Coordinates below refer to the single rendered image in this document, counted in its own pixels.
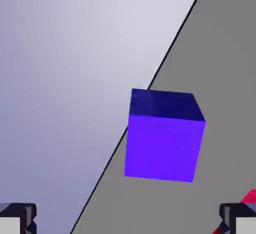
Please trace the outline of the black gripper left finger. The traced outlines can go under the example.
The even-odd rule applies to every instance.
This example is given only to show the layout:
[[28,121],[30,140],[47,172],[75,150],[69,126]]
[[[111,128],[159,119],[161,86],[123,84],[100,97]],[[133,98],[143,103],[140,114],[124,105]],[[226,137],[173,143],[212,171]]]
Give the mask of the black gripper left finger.
[[37,234],[34,203],[0,203],[0,234]]

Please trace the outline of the small blue cube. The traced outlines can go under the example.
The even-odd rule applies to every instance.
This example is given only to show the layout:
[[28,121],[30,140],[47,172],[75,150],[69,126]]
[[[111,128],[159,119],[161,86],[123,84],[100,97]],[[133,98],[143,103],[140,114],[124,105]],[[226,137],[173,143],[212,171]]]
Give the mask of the small blue cube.
[[192,93],[133,89],[124,175],[193,182],[205,125]]

